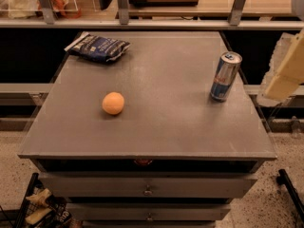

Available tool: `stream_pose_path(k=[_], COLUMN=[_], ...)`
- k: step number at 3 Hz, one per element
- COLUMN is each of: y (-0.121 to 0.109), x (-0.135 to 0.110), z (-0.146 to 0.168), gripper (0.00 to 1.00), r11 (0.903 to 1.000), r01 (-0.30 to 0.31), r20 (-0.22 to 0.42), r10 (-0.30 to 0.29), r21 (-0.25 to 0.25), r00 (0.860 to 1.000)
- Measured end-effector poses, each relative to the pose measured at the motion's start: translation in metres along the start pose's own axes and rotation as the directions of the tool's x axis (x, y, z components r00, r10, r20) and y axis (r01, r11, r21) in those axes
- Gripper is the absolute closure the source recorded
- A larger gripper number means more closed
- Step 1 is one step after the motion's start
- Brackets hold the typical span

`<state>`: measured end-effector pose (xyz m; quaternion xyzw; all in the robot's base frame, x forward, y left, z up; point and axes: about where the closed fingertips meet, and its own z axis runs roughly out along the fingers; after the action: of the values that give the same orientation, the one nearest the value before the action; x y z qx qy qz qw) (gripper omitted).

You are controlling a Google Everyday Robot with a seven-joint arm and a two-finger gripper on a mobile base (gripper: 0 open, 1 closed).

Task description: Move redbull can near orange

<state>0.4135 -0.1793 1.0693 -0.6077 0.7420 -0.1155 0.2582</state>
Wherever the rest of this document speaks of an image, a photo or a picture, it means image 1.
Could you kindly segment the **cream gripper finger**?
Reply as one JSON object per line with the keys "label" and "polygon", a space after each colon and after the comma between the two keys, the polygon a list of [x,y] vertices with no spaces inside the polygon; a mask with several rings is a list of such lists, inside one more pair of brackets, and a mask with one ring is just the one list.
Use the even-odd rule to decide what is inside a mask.
{"label": "cream gripper finger", "polygon": [[272,100],[283,101],[304,83],[304,32],[292,40],[275,76],[265,89],[264,95]]}

